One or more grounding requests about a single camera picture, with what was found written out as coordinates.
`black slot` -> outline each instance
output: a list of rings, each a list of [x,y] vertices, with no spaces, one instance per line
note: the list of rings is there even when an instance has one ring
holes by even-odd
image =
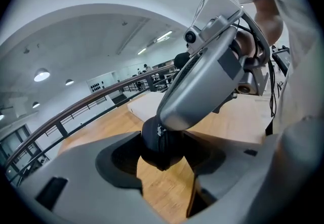
[[[48,210],[52,210],[66,184],[66,179],[53,177],[38,194],[36,200]]]
[[[255,157],[258,152],[255,151],[255,150],[252,150],[252,149],[247,149],[247,150],[244,151],[244,153],[247,154],[247,155],[249,155],[249,156]]]

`fluorescent light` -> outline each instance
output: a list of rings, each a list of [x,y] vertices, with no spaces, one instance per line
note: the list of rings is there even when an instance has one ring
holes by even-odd
[[[172,31],[169,31],[168,33],[165,33],[163,36],[160,36],[156,41],[159,41],[163,38],[165,38],[166,36],[170,35],[172,33]]]
[[[34,81],[40,82],[40,81],[45,80],[49,76],[50,76],[50,73],[45,68],[41,68],[36,71]]]
[[[140,52],[138,52],[138,55],[142,54],[147,48],[143,48]]]
[[[156,42],[157,42],[157,43],[160,43],[160,42],[165,41],[165,40],[168,40],[168,39],[169,39],[169,37],[166,36],[165,38],[163,38],[163,39],[161,39],[161,40],[159,40],[159,41],[156,41]]]
[[[37,101],[35,101],[35,102],[32,104],[32,108],[36,108],[36,107],[38,107],[38,106],[40,106],[40,103],[37,102]]]
[[[73,84],[73,83],[74,83],[73,80],[71,80],[71,79],[67,79],[66,82],[65,82],[65,85],[71,85],[71,84]]]

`white fabric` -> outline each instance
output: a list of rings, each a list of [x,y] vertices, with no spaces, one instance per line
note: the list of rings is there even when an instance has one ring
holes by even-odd
[[[241,4],[253,0],[239,0]],[[324,55],[321,29],[306,0],[275,0],[290,41],[291,66],[280,96],[274,132],[305,116],[324,115]]]

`wooden table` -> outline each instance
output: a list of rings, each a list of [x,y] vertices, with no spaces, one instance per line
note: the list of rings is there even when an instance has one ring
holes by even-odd
[[[142,126],[143,122],[124,104],[64,140],[59,153],[77,145],[141,130]],[[190,131],[198,136],[210,135],[254,143],[261,143],[264,136],[255,101],[245,95],[226,103],[219,114],[209,114]],[[142,180],[144,199],[166,221],[179,223],[186,219],[194,176],[185,158],[164,172],[140,158],[137,177]]]

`white panel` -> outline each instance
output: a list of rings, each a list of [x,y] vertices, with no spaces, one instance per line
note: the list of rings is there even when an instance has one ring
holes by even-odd
[[[154,117],[164,93],[150,92],[127,104],[128,110],[143,122]]]
[[[89,86],[89,90],[91,93],[96,93],[98,91],[101,91],[115,83],[117,83],[117,77],[114,78],[112,76],[112,72],[108,72],[108,73],[105,73],[101,76],[98,76],[98,77],[95,77],[91,80],[88,80],[87,81],[88,83],[88,86]],[[115,91],[113,93],[109,93],[108,96],[113,99],[113,98],[116,98],[118,96],[120,96],[121,93],[120,91]]]

